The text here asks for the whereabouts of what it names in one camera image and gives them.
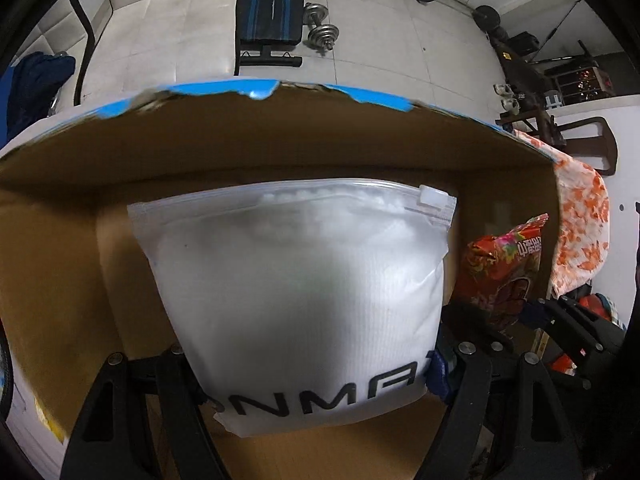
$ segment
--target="weight bench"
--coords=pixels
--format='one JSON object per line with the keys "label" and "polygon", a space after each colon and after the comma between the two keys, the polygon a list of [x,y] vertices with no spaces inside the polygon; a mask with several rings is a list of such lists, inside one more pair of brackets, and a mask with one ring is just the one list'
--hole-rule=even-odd
{"label": "weight bench", "polygon": [[304,0],[238,0],[239,51],[260,49],[259,56],[250,56],[247,51],[239,53],[239,65],[301,66],[300,56],[291,56],[288,52],[272,56],[271,51],[300,43],[304,5]]}

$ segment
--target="cardboard box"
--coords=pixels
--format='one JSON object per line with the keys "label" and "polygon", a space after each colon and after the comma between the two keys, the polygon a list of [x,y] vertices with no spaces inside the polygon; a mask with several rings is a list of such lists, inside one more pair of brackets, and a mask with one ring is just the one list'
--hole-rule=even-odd
{"label": "cardboard box", "polygon": [[[182,85],[40,121],[3,153],[0,317],[36,395],[68,433],[109,354],[152,356],[175,340],[129,203],[299,178],[428,184],[458,197],[447,297],[466,243],[543,212],[534,293],[548,291],[559,229],[552,161],[495,127],[404,98],[275,81]],[[425,397],[340,428],[212,432],[238,480],[404,479],[443,412]]]}

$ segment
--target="tile floor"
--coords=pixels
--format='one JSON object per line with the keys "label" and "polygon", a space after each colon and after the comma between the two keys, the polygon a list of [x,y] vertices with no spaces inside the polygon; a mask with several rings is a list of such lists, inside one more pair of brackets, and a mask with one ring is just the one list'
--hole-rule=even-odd
{"label": "tile floor", "polygon": [[242,67],[240,75],[389,92],[491,124],[503,111],[492,85],[504,75],[471,17],[438,1],[306,1],[329,7],[328,21],[340,29],[334,50],[300,43],[292,54],[302,67]]}

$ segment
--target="white sofa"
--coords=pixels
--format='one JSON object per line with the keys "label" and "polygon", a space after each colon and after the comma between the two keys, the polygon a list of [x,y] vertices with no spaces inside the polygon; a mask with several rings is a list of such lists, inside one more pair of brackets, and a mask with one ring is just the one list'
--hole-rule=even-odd
{"label": "white sofa", "polygon": [[[97,41],[87,52],[81,103],[234,74],[236,0],[79,1]],[[74,104],[86,43],[87,32],[70,1],[58,0],[17,53],[15,62],[36,50],[64,50],[76,58],[76,73],[63,86],[56,111]]]}

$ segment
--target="white plastic bag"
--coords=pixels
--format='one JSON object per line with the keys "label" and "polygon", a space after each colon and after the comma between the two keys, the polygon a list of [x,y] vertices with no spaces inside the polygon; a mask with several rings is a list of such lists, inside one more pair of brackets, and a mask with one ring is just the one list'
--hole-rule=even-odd
{"label": "white plastic bag", "polygon": [[216,418],[251,436],[346,424],[425,393],[456,199],[368,179],[129,206]]}

